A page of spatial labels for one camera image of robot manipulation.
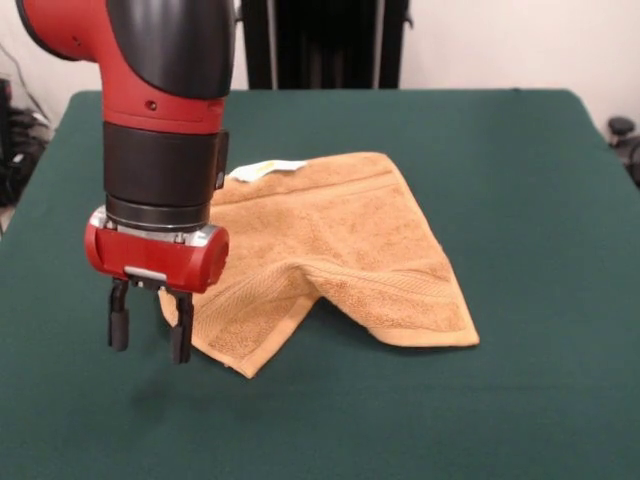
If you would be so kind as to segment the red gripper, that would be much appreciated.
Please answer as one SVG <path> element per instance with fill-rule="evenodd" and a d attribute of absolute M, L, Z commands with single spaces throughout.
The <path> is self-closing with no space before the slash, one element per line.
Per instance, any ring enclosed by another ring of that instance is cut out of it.
<path fill-rule="evenodd" d="M 109 296 L 108 345 L 117 352 L 129 345 L 128 278 L 153 280 L 173 290 L 178 314 L 171 329 L 172 361 L 191 358 L 193 295 L 216 284 L 229 253 L 226 229 L 206 225 L 193 232 L 157 232 L 116 225 L 101 206 L 86 226 L 84 245 L 91 266 L 112 281 Z"/>

